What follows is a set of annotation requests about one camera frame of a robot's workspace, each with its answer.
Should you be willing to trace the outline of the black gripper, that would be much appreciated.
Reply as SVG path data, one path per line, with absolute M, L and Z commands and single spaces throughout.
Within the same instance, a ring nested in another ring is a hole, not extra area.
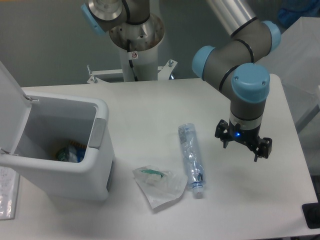
M 243 130 L 221 119 L 216 126 L 214 136 L 223 142 L 223 148 L 226 148 L 232 141 L 248 147 L 254 152 L 254 162 L 257 162 L 258 158 L 268 159 L 272 151 L 272 139 L 260 138 L 260 127 L 259 125 L 250 130 Z

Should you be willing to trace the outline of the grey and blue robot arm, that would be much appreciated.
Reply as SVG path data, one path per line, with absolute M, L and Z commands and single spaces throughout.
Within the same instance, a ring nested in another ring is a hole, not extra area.
M 225 146 L 232 141 L 246 146 L 256 159 L 268 158 L 272 139 L 261 138 L 259 131 L 270 74 L 257 61 L 278 47 L 280 30 L 271 21 L 260 21 L 244 0 L 208 4 L 231 37 L 222 48 L 200 48 L 191 64 L 199 78 L 230 100 L 229 121 L 219 121 L 215 137 Z M 165 29 L 148 0 L 88 0 L 81 11 L 93 31 L 108 33 L 119 49 L 126 82 L 158 79 L 158 46 Z

